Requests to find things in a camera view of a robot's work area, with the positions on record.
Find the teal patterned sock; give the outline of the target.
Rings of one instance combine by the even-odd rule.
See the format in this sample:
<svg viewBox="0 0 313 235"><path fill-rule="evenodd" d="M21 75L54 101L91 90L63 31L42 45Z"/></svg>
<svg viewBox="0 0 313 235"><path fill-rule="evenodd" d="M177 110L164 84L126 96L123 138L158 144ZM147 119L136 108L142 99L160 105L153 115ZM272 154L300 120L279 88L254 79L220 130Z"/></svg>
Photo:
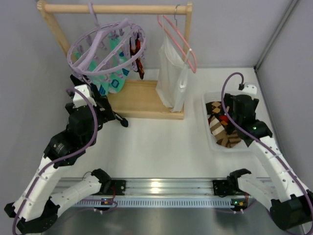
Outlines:
<svg viewBox="0 0 313 235"><path fill-rule="evenodd" d="M96 56L89 65L89 71L93 71L98 66L98 64L99 58ZM96 85L101 95L107 95L109 93L110 80L107 75L88 75L88 78L93 82L94 85Z"/></svg>
<svg viewBox="0 0 313 235"><path fill-rule="evenodd" d="M115 49L119 43L120 40L118 38L111 38L110 39L111 50ZM113 65L115 67L125 63L126 61L127 59L124 56L124 51L122 49L119 49L117 51L117 54L113 56ZM122 68L110 74L111 81L109 83L109 93L116 94L122 90L129 72L130 72L129 69Z"/></svg>

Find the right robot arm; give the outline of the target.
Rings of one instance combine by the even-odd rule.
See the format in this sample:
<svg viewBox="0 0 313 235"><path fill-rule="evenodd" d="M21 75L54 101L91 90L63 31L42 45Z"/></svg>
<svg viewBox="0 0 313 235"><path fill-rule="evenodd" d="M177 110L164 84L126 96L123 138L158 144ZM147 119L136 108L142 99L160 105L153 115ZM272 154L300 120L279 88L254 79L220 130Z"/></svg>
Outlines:
<svg viewBox="0 0 313 235"><path fill-rule="evenodd" d="M275 187L272 190L247 169L230 174L235 188L247 192L269 212L281 230L313 221L313 193L299 180L279 150L272 132L256 117L259 100L246 94L222 95L222 108L239 137L258 158Z"/></svg>

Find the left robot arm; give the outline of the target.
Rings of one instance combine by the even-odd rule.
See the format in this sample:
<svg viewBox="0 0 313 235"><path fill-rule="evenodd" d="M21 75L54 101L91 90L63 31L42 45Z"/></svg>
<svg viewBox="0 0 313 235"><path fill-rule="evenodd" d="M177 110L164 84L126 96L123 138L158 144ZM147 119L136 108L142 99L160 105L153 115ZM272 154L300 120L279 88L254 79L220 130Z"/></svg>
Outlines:
<svg viewBox="0 0 313 235"><path fill-rule="evenodd" d="M79 85L67 92L72 102L66 104L69 117L65 130L50 139L36 173L21 197L4 208L14 219L14 235L45 232L74 204L95 193L106 193L111 186L111 177L99 168L76 185L53 193L63 175L87 148L96 144L103 125L115 120L108 99L94 84Z"/></svg>

